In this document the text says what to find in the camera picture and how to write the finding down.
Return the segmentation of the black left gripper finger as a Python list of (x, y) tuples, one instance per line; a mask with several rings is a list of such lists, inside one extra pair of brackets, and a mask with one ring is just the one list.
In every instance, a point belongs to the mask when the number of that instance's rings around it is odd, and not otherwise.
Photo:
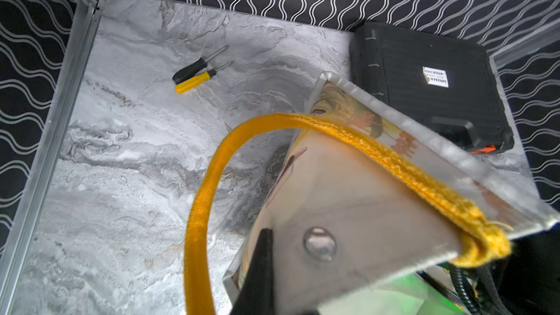
[(275, 314), (274, 232), (262, 229), (258, 236), (249, 271), (230, 314)]

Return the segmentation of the white tote bag yellow handles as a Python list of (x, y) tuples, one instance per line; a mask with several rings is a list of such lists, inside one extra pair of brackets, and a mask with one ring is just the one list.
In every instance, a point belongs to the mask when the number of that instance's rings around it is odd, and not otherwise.
[(185, 234), (189, 314), (214, 314), (207, 235), (230, 159), (250, 139), (296, 130), (274, 186), (224, 276), (234, 304), (262, 229), (274, 232), (275, 314), (504, 312), (489, 268), (513, 240), (559, 213), (337, 74), (324, 73), (304, 114), (234, 128), (217, 147)]

